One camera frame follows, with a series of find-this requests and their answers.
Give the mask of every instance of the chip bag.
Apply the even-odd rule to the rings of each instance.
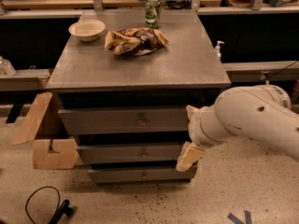
[[[165,46],[167,38],[156,29],[129,28],[109,31],[105,38],[105,49],[120,56],[145,55]]]

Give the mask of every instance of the concrete floor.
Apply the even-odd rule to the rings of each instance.
[[[191,183],[96,185],[84,166],[43,171],[32,167],[32,142],[12,146],[22,117],[6,124],[0,113],[0,220],[31,223],[29,196],[44,186],[60,191],[75,214],[60,223],[299,223],[299,163],[241,137],[207,151]],[[57,204],[53,189],[39,191],[28,205],[36,223],[48,223]],[[244,211],[251,214],[245,220]],[[242,222],[232,221],[231,214]]]

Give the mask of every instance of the cardboard box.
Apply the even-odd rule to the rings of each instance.
[[[51,92],[36,96],[11,144],[30,141],[34,141],[35,169],[72,169],[75,164],[80,164],[77,143],[74,138],[67,138]]]

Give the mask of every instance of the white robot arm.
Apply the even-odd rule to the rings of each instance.
[[[224,91],[212,106],[187,107],[189,136],[177,169],[186,171],[207,147],[241,135],[280,150],[299,161],[299,116],[289,95],[280,87],[261,85]]]

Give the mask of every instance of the gray cabinet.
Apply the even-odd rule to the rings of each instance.
[[[196,164],[184,173],[176,164],[182,145],[190,140],[186,105],[210,105],[218,94],[205,91],[72,91],[56,92],[56,97],[59,116],[75,136],[94,182],[190,181]]]
[[[159,30],[169,44],[135,57],[105,50],[105,35],[143,27],[143,11],[85,11],[80,19],[100,20],[107,29],[93,42],[71,36],[47,88],[91,179],[191,180],[196,164],[188,172],[176,170],[190,140],[186,105],[212,105],[230,85],[197,13],[162,10]]]

